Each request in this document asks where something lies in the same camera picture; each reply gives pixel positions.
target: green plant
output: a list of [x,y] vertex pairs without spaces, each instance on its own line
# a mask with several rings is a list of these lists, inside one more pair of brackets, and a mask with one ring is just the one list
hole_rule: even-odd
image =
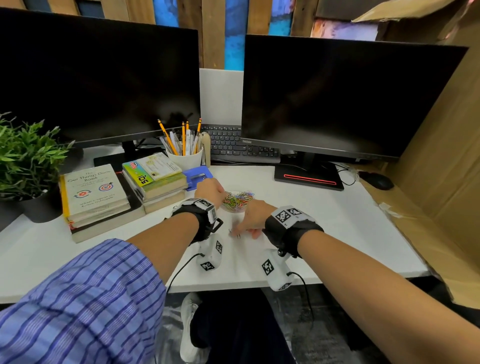
[[52,137],[60,129],[42,132],[43,121],[14,126],[0,114],[0,199],[39,197],[58,183],[59,166],[72,147]]

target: computer mouse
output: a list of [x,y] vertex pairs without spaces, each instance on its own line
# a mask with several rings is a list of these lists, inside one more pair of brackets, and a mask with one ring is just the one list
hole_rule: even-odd
[[394,187],[393,182],[390,178],[375,172],[366,172],[361,170],[359,172],[360,178],[362,178],[367,183],[371,184],[373,187],[378,188],[379,190],[391,190]]

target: striped shirt sleeve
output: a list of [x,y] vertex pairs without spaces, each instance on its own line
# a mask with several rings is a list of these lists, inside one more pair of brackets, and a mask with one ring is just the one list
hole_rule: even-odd
[[0,312],[0,364],[149,362],[165,294],[136,246],[106,240]]

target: keyboard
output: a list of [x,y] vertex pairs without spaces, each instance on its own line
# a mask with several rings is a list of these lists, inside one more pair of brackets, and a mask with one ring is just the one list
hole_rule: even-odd
[[252,146],[240,140],[240,125],[202,124],[202,131],[210,135],[210,159],[235,163],[280,163],[280,150]]

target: computer monitor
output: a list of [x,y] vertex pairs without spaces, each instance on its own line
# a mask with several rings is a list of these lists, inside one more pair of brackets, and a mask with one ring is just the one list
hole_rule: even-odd
[[242,138],[398,160],[467,49],[247,35]]
[[196,30],[0,8],[0,113],[78,147],[200,118]]

